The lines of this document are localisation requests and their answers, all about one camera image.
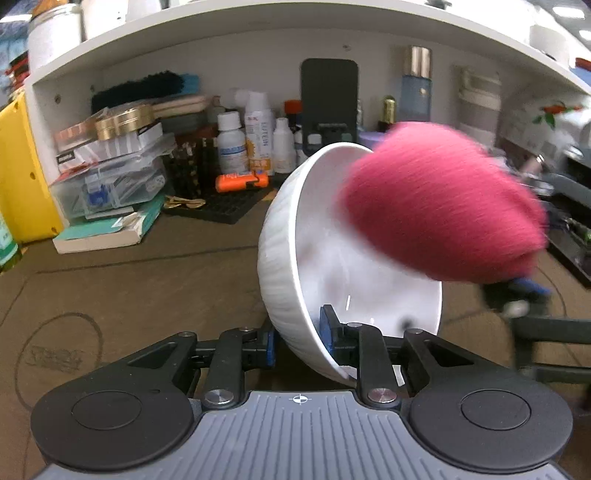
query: white bowl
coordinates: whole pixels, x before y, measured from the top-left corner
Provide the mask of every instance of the white bowl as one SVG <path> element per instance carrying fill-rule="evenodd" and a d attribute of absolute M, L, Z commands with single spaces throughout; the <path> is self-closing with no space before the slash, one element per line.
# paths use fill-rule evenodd
<path fill-rule="evenodd" d="M 437 333 L 441 313 L 440 282 L 375 252 L 339 219 L 336 192 L 368 152 L 338 143 L 315 153 L 277 193 L 259 239 L 261 295 L 273 325 L 305 363 L 345 384 L 355 382 L 355 370 L 339 366 L 322 344 L 322 305 L 330 303 L 341 323 L 368 323 L 388 336 L 402 336 L 408 320 Z"/>

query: orange lighter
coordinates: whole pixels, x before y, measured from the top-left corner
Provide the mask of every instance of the orange lighter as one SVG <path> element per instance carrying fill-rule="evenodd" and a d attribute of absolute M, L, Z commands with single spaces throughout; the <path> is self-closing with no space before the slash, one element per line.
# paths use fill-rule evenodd
<path fill-rule="evenodd" d="M 266 173 L 229 173 L 216 178 L 216 190 L 219 193 L 237 192 L 253 188 L 263 189 L 269 185 L 269 175 Z"/>

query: black brush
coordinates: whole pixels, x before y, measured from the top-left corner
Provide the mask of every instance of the black brush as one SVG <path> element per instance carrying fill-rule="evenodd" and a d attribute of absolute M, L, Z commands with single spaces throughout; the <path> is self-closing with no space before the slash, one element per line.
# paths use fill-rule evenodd
<path fill-rule="evenodd" d="M 92 113 L 138 100 L 176 95 L 183 91 L 184 82 L 182 76 L 166 71 L 116 85 L 92 97 Z"/>

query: crosshair symbol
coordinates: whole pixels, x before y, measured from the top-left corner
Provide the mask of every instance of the crosshair symbol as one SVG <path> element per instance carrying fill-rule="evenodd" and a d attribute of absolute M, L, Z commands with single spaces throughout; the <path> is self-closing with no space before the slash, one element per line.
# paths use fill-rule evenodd
<path fill-rule="evenodd" d="M 299 394 L 291 398 L 290 400 L 293 400 L 295 403 L 299 403 L 301 405 L 303 403 L 306 403 L 309 400 L 309 398 L 305 395 Z"/>

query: tray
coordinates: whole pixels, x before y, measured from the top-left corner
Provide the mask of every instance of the tray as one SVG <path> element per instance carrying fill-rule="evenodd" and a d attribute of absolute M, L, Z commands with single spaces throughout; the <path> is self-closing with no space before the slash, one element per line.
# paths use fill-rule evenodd
<path fill-rule="evenodd" d="M 180 206 L 173 209 L 163 209 L 163 212 L 168 215 L 178 215 L 207 220 L 208 222 L 233 225 L 271 190 L 272 187 L 267 187 L 264 189 L 243 190 L 241 192 L 206 194 L 203 198 L 207 203 L 199 209 Z"/>

